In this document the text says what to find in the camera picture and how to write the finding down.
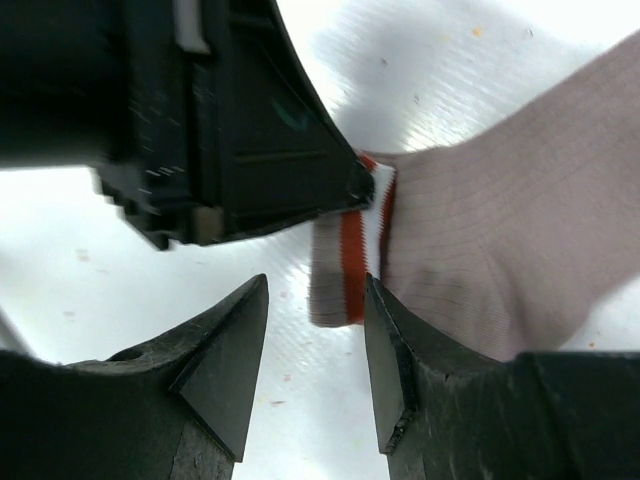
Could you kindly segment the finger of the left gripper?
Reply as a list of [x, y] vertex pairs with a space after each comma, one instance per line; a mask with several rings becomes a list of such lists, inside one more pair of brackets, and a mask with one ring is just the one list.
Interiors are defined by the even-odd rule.
[[199, 1], [194, 72], [203, 206], [195, 243], [367, 207], [371, 173], [333, 123], [274, 1]]

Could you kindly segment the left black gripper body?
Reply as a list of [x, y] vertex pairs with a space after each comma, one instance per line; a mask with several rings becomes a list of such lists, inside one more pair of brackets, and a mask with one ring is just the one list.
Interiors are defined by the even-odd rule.
[[5, 1], [1, 166], [86, 165], [157, 248], [210, 245], [220, 211], [202, 167], [187, 1]]

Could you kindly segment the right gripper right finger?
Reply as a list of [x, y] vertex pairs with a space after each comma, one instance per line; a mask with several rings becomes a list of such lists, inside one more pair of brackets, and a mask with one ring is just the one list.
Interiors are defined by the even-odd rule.
[[464, 347], [366, 281], [380, 452], [394, 479], [635, 479], [639, 356]]

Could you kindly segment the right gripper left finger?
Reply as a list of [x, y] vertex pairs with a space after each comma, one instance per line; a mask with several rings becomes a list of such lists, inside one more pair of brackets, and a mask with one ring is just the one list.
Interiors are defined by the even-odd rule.
[[5, 479], [228, 479], [244, 456], [268, 282], [104, 361], [1, 354]]

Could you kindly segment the beige sock with red stripes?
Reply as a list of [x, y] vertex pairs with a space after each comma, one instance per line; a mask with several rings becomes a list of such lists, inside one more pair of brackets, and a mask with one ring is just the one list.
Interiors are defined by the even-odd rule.
[[373, 276], [482, 355], [554, 350], [639, 273], [639, 38], [466, 142], [364, 163], [372, 206], [314, 224], [315, 325], [362, 322]]

